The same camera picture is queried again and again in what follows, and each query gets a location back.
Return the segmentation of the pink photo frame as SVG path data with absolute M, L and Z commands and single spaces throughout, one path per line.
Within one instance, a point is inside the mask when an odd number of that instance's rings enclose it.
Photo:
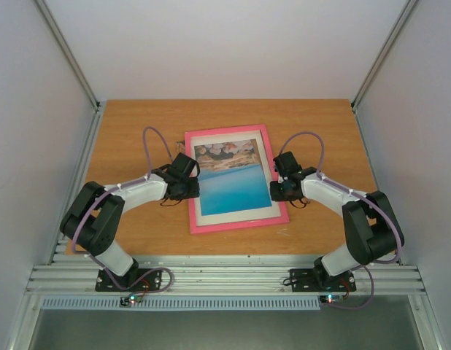
M 277 173 L 273 169 L 271 143 L 264 124 L 189 131 L 185 133 L 185 153 L 196 160 L 193 151 L 194 145 L 220 142 L 227 136 L 241 139 L 260 137 L 263 141 L 263 148 L 265 149 L 266 159 L 269 165 L 269 183 L 277 179 Z M 285 204 L 283 202 L 275 202 L 272 199 L 271 204 L 272 207 L 267 209 L 239 211 L 230 214 L 203 217 L 199 208 L 199 197 L 190 199 L 188 201 L 190 232 L 192 234 L 212 233 L 223 230 L 287 223 L 289 216 Z

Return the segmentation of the beach landscape photo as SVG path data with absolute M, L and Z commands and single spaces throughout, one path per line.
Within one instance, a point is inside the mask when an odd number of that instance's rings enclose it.
M 260 137 L 193 146 L 199 164 L 199 208 L 203 217 L 272 207 L 269 165 Z

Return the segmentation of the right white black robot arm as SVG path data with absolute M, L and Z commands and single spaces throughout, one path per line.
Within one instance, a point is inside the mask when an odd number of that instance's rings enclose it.
M 345 243 L 314 261 L 312 279 L 319 290 L 332 288 L 358 266 L 398 260 L 381 260 L 399 253 L 405 243 L 386 194 L 350 189 L 314 167 L 302 168 L 292 152 L 279 154 L 273 162 L 278 174 L 269 185 L 273 201 L 298 203 L 300 209 L 315 201 L 343 220 Z

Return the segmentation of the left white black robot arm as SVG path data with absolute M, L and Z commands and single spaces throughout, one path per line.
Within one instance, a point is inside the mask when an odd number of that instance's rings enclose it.
M 64 214 L 59 230 L 119 288 L 133 289 L 139 282 L 138 263 L 115 239 L 122 215 L 149 202 L 199 197 L 199 174 L 198 162 L 180 153 L 170 164 L 129 182 L 107 186 L 88 182 Z

